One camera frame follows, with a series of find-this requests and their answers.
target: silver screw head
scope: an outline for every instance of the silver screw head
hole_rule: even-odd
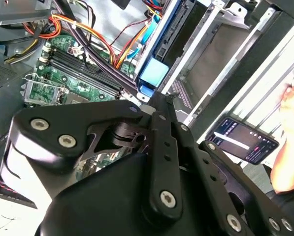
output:
[[[208,144],[208,146],[211,150],[216,150],[216,147],[213,144]]]
[[[43,131],[49,128],[49,123],[44,119],[37,118],[31,121],[31,127],[33,129]]]
[[[168,208],[174,208],[176,206],[176,200],[173,194],[168,191],[162,191],[160,194],[161,202]]]
[[[289,231],[294,230],[293,227],[289,224],[289,222],[286,219],[282,218],[281,222],[283,223],[283,225],[286,227],[287,230]]]
[[[231,215],[231,214],[227,215],[227,222],[231,226],[231,228],[233,228],[235,231],[241,232],[242,226],[234,215]]]
[[[181,128],[184,130],[184,131],[187,131],[188,130],[188,127],[184,124],[181,125]]]
[[[160,117],[161,119],[163,119],[163,120],[166,120],[166,118],[165,118],[164,116],[162,116],[162,115],[159,115],[159,117]]]
[[[129,107],[129,109],[132,111],[132,112],[138,112],[137,108],[136,107]]]
[[[68,134],[64,134],[59,137],[58,142],[61,146],[66,147],[66,148],[72,148],[76,146],[77,141],[74,137]]]
[[[275,230],[280,231],[280,226],[273,218],[269,218],[268,220]]]

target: orange wire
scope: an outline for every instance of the orange wire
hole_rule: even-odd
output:
[[[107,41],[104,39],[104,37],[100,33],[96,32],[95,30],[93,30],[91,27],[89,27],[87,25],[84,25],[82,23],[78,23],[78,22],[73,21],[72,19],[70,19],[70,18],[68,18],[66,16],[63,16],[63,15],[52,15],[52,18],[54,18],[54,17],[57,17],[57,19],[63,18],[65,21],[68,21],[71,24],[75,24],[78,27],[81,27],[81,28],[83,28],[83,29],[85,29],[87,31],[90,31],[94,36],[96,36],[97,38],[99,38],[106,45],[106,47],[108,47],[108,49],[110,51],[110,54],[113,57],[113,61],[116,61],[116,56],[115,56],[115,53],[114,53],[112,47],[107,43]]]
[[[138,40],[138,38],[141,37],[141,35],[147,30],[148,28],[146,26],[144,26],[139,34],[134,38],[134,40],[131,42],[131,44],[129,45],[129,47],[126,49],[126,51],[124,52],[123,55],[121,55],[120,59],[118,60],[117,64],[116,64],[116,68],[119,69],[119,67],[121,66],[121,64],[123,63],[123,61],[125,60],[127,54],[129,53],[129,51],[131,50],[131,48],[133,47],[133,45],[135,44],[135,42]]]
[[[62,25],[60,24],[60,21],[59,20],[56,20],[56,19],[54,19],[52,17],[50,17],[49,19],[51,21],[53,21],[53,23],[54,23],[54,25],[56,27],[55,32],[48,33],[48,34],[40,34],[38,37],[49,39],[49,38],[54,38],[54,37],[58,36],[61,33],[61,31],[62,31]],[[23,26],[24,26],[24,28],[25,28],[25,30],[27,32],[29,32],[30,34],[33,34],[34,35],[34,32],[27,25],[23,24]]]

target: green circuit board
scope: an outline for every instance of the green circuit board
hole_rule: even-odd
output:
[[[38,63],[37,65],[37,75],[40,77],[46,77],[47,80],[56,82],[57,85],[63,85],[69,92],[77,94],[83,98],[85,98],[89,102],[102,102],[102,101],[111,101],[115,100],[114,97],[105,93],[104,91],[99,90],[81,80],[78,80],[74,77],[66,75],[65,73],[51,67],[51,66],[44,66],[42,63]],[[37,85],[36,89],[34,89],[31,94],[33,96],[38,97],[40,99],[46,100],[46,103],[49,103],[52,100],[54,93],[51,91],[54,90],[52,87],[46,87],[43,85]],[[68,95],[65,95],[62,102],[66,104]]]
[[[56,38],[53,38],[51,40],[51,44],[53,46],[55,46],[56,48],[59,48],[65,52],[68,52],[69,49],[75,44],[77,43],[76,40],[71,36],[71,35],[66,35],[66,34],[63,34],[63,35],[60,35]],[[109,60],[109,54],[105,51],[102,51],[100,50],[99,51],[99,55],[104,58],[106,61]],[[128,61],[125,61],[121,67],[121,71],[126,74],[126,75],[132,75],[134,74],[134,71],[135,71],[135,66],[134,65],[131,65],[129,70],[128,70],[128,67],[129,67],[129,62]]]

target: black cable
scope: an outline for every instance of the black cable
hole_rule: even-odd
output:
[[[23,38],[17,38],[17,39],[11,39],[7,41],[0,41],[0,45],[10,45],[10,44],[17,44],[17,43],[23,43],[30,41],[33,38],[33,36],[27,36]]]
[[[4,25],[4,26],[0,26],[0,27],[4,28],[6,30],[24,30],[23,26]]]
[[[76,20],[67,1],[54,0],[54,3],[61,14],[66,15],[74,21]],[[77,42],[84,47],[84,50],[90,55],[92,60],[103,72],[115,79],[129,93],[133,95],[137,94],[136,84],[127,75],[123,74],[121,71],[117,70],[114,66],[108,64],[104,59],[102,59],[102,57],[91,47],[82,30],[79,28],[73,29],[70,24],[68,27]]]

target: phone screen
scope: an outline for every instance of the phone screen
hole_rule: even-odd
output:
[[[261,163],[279,146],[275,140],[232,118],[225,118],[208,135],[207,140],[254,165]]]

